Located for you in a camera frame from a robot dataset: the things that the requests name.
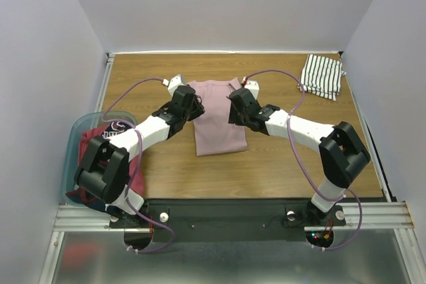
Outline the pink tank top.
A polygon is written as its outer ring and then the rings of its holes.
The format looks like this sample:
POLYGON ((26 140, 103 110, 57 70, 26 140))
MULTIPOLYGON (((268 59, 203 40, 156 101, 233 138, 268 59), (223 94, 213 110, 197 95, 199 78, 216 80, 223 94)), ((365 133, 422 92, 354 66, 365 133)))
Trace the pink tank top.
POLYGON ((240 88, 238 79, 190 81, 201 98, 204 114, 196 118, 194 136, 197 156, 243 152, 248 149, 245 129, 228 122, 230 100, 228 96, 240 88))

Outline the black white striped tank top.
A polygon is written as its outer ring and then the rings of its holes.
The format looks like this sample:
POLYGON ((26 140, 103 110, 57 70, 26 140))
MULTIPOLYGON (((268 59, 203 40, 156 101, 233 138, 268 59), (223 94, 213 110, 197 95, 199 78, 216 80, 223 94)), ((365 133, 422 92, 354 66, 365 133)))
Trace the black white striped tank top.
POLYGON ((341 91, 341 79, 345 75, 340 61, 308 55, 300 76, 298 88, 316 96, 336 101, 341 91))

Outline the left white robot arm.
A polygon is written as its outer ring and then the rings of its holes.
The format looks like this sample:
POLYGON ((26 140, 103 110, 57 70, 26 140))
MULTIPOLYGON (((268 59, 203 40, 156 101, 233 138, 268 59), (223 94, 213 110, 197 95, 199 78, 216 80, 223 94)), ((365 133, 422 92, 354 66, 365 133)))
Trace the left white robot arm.
POLYGON ((125 212, 135 227, 147 222, 144 199, 130 187, 130 163, 141 160, 151 146, 180 132, 184 125, 204 113, 196 91, 179 85, 171 101, 153 112, 144 122, 111 138, 92 138, 75 174, 75 183, 105 204, 125 212))

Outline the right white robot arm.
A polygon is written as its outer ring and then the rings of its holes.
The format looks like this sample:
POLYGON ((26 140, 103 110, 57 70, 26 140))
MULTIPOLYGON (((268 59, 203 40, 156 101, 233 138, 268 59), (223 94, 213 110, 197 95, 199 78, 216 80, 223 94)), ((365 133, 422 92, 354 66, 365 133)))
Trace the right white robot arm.
POLYGON ((305 175, 307 170, 297 155, 296 144, 319 154, 325 180, 316 186, 310 177, 307 178, 314 195, 307 204, 306 216, 314 224, 321 224, 329 217, 344 222, 342 210, 336 209, 335 205, 344 198, 350 185, 371 160, 353 126, 347 122, 338 125, 320 124, 294 116, 271 104, 260 106, 247 88, 232 92, 228 100, 230 124, 289 140, 296 161, 305 175))

